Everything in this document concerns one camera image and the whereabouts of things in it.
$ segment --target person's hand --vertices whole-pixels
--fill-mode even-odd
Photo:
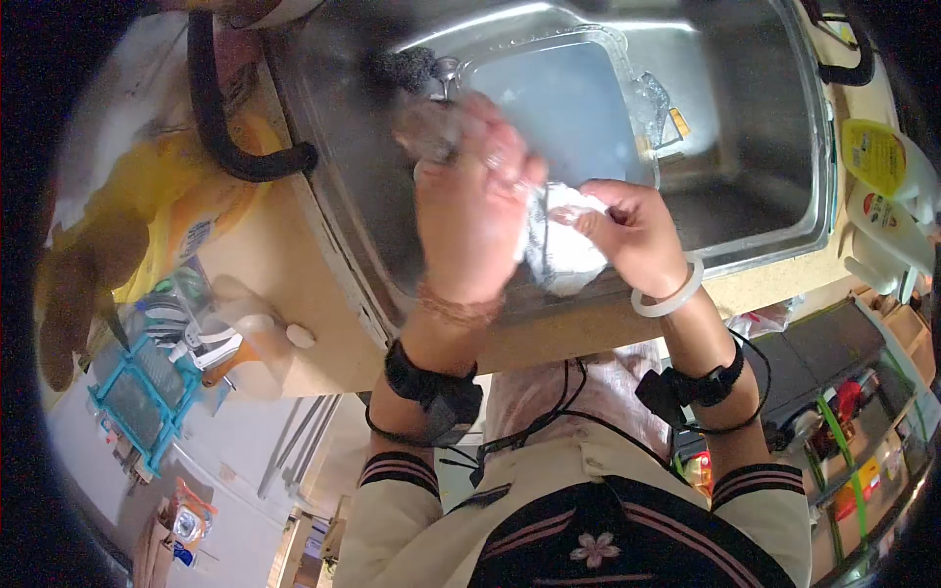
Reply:
[[[498,298],[516,271],[514,253],[530,191],[546,164],[483,94],[462,109],[460,152],[447,166],[419,164],[415,186],[425,284],[456,304]]]
[[[579,192],[609,205],[573,215],[553,209],[550,218],[588,237],[628,284],[654,298],[668,298],[683,287],[689,266],[677,229],[657,190],[617,180],[592,180]]]

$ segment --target stainless steel sink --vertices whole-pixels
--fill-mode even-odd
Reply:
[[[710,278],[826,245],[832,131],[797,10],[786,0],[326,0],[270,34],[269,63],[294,139],[322,154],[310,180],[333,237],[393,332],[414,302],[422,251],[412,165],[391,137],[391,95],[361,73],[367,49],[424,45],[466,59],[553,27],[623,35],[633,75],[651,72],[691,130],[657,150],[659,185],[684,248],[704,258]],[[501,320],[628,289],[608,269],[561,299],[534,286],[523,264]]]

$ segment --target countertop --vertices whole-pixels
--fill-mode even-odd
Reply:
[[[857,53],[807,26],[821,60],[848,67],[858,62]],[[876,61],[876,75],[868,85],[824,88],[836,111],[837,136],[840,123],[850,117],[898,127],[885,68],[878,57]],[[262,69],[260,91],[249,107],[264,113],[287,142],[277,95],[266,68]],[[848,275],[842,258],[852,254],[852,245],[848,239],[843,243],[842,238],[847,226],[843,199],[853,182],[838,162],[837,222],[826,248],[704,284],[724,317],[785,300]],[[264,201],[235,229],[199,253],[210,279],[222,274],[239,278],[271,302],[288,323],[303,325],[314,334],[317,343],[313,348],[298,351],[296,369],[284,386],[285,396],[369,389],[382,365],[384,351],[378,337],[364,326],[358,315],[361,309],[344,294],[330,270],[329,264],[335,263],[337,256],[322,253],[321,246],[329,246],[329,238],[323,234],[323,219],[318,215],[309,183],[300,175],[285,178],[274,183]],[[495,327],[480,357],[480,370],[490,373],[525,367],[660,335],[658,322],[638,316],[625,298],[525,325]]]

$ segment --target bottle label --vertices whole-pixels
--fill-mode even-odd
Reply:
[[[892,214],[892,204],[886,197],[875,192],[869,192],[863,199],[863,213],[869,222],[886,230],[894,230],[899,226],[899,219]]]
[[[851,127],[843,145],[844,165],[876,192],[892,198],[905,179],[905,147],[880,129]]]

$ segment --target sleeve cuff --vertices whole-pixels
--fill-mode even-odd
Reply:
[[[359,486],[382,480],[398,480],[414,484],[431,492],[436,499],[440,500],[438,476],[435,475],[435,470],[411,453],[384,452],[366,462],[366,467],[363,468],[362,475],[359,477]]]
[[[712,511],[739,496],[759,490],[789,490],[804,495],[804,476],[781,464],[755,464],[734,469],[712,487]]]

